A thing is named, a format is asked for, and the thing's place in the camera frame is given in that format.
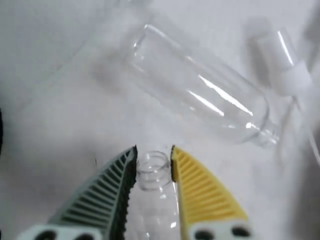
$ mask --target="white surface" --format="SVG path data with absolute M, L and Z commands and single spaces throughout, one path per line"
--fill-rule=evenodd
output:
M 248 47 L 246 41 L 247 24 L 267 17 L 276 28 L 286 26 L 294 44 L 316 49 L 317 34 L 306 35 L 308 42 L 304 40 L 304 33 L 314 25 L 314 11 L 318 11 L 315 1 L 156 0 L 153 3 L 154 8 L 198 39 L 200 45 L 211 49 L 266 92 L 273 120 L 287 119 L 283 141 L 275 152 L 249 143 L 226 145 L 193 129 L 191 123 L 179 122 L 136 88 L 132 78 L 125 74 L 115 76 L 112 62 L 116 55 L 112 54 L 111 44 L 117 38 L 104 28 L 69 64 L 47 80 L 51 69 L 60 68 L 61 62 L 56 61 L 55 55 L 58 59 L 65 56 L 65 60 L 73 52 L 71 49 L 79 45 L 76 43 L 82 42 L 77 34 L 93 28 L 95 22 L 86 19 L 96 13 L 86 11 L 96 8 L 85 3 L 77 8 L 81 5 L 79 1 L 69 0 L 66 16 L 78 18 L 65 19 L 55 14 L 64 9 L 62 1 L 57 1 L 56 7 L 44 6 L 41 17 L 35 19 L 34 10 L 43 1 L 33 2 L 33 5 L 29 2 L 23 5 L 17 0 L 0 3 L 0 104 L 6 121 L 0 162 L 3 239 L 11 240 L 27 227 L 45 223 L 76 186 L 93 174 L 95 163 L 88 160 L 91 159 L 88 151 L 96 154 L 101 166 L 134 144 L 140 152 L 157 149 L 166 153 L 176 144 L 194 155 L 234 195 L 248 214 L 258 238 L 320 238 L 320 170 L 311 151 L 298 144 L 301 131 L 293 131 L 299 129 L 298 115 L 286 114 L 288 100 L 276 97 L 263 81 L 268 78 L 263 74 L 265 69 L 257 55 L 252 56 L 254 48 Z M 18 10 L 19 16 L 27 17 L 15 17 L 14 10 Z M 44 29 L 39 28 L 47 15 L 52 21 Z M 37 24 L 29 25 L 28 18 Z M 55 28 L 58 33 L 41 37 Z M 317 30 L 315 24 L 311 32 Z M 71 40 L 62 38 L 55 44 L 42 46 L 54 41 L 56 36 L 64 36 L 63 33 L 71 36 Z M 42 57 L 34 60 L 32 56 Z M 319 91 L 319 87 L 312 89 L 313 93 Z M 310 101 L 318 103 L 319 99 L 313 97 Z M 316 116 L 316 111 L 312 111 L 309 118 L 314 127 Z

